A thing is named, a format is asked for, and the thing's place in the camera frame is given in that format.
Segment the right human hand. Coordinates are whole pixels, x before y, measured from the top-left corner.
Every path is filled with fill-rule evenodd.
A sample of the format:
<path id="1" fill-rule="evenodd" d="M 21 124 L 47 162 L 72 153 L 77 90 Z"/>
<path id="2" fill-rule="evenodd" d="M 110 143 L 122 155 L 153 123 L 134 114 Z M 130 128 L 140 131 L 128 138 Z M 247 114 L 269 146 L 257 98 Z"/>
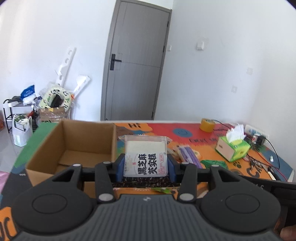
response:
<path id="1" fill-rule="evenodd" d="M 296 225 L 284 227 L 280 232 L 280 238 L 284 241 L 296 241 Z"/>

